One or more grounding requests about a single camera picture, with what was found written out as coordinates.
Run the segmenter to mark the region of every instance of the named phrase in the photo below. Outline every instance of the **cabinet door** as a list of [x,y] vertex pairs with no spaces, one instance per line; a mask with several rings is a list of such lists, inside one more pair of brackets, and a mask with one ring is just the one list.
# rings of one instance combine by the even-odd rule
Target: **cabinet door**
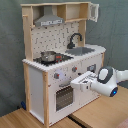
[[88,19],[97,22],[99,4],[88,4]]

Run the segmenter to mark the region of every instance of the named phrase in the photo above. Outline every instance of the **oven handle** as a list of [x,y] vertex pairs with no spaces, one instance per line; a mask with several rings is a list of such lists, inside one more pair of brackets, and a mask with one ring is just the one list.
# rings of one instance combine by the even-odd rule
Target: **oven handle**
[[61,84],[61,85],[59,85],[59,87],[66,87],[68,85],[70,85],[70,83],[68,83],[68,84]]

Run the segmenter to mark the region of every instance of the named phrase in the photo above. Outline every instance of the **sink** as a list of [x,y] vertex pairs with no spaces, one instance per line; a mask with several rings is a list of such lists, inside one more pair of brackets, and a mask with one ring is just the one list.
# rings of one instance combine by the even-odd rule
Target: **sink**
[[87,47],[77,47],[73,49],[68,49],[65,51],[65,53],[75,55],[75,56],[82,56],[84,54],[94,52],[94,51],[95,51],[94,49],[87,48]]

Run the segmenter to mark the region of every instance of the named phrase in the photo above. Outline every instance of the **faucet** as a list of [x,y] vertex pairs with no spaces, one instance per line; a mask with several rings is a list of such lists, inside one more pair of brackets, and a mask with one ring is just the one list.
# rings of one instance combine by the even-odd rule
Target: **faucet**
[[67,45],[67,48],[68,49],[72,49],[73,47],[75,47],[75,44],[73,44],[72,40],[73,40],[73,37],[75,35],[79,35],[80,36],[80,41],[82,41],[82,35],[80,33],[74,33],[71,38],[70,38],[70,43]]

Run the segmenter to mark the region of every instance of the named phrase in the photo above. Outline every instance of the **backsplash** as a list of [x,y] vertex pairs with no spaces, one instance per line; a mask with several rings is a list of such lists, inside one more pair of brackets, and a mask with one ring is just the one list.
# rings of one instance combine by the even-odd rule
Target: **backsplash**
[[[63,23],[47,27],[32,29],[33,58],[40,57],[40,52],[66,50],[70,37],[78,33],[79,22]],[[78,46],[78,36],[73,38],[73,43]]]

